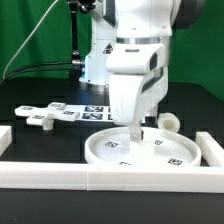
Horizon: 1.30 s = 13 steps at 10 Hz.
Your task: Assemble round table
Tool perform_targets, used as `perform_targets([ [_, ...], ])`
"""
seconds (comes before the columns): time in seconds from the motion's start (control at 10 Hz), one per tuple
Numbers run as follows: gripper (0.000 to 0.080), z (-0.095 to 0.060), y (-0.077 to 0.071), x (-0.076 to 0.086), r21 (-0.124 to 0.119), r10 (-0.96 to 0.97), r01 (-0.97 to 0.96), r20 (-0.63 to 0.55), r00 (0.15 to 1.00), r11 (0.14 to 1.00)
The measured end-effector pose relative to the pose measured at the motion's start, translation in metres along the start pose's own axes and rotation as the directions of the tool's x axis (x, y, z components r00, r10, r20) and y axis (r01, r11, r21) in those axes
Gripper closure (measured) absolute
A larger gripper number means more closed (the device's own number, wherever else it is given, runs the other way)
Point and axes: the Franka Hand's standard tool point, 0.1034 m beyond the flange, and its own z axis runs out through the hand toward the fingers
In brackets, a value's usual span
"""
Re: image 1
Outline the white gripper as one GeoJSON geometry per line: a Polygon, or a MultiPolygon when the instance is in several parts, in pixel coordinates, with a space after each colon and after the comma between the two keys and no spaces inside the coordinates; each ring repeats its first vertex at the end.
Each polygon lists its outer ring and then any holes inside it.
{"type": "Polygon", "coordinates": [[[115,124],[128,126],[132,142],[143,140],[140,121],[167,94],[165,53],[163,44],[116,44],[107,58],[111,116],[115,124]]]}

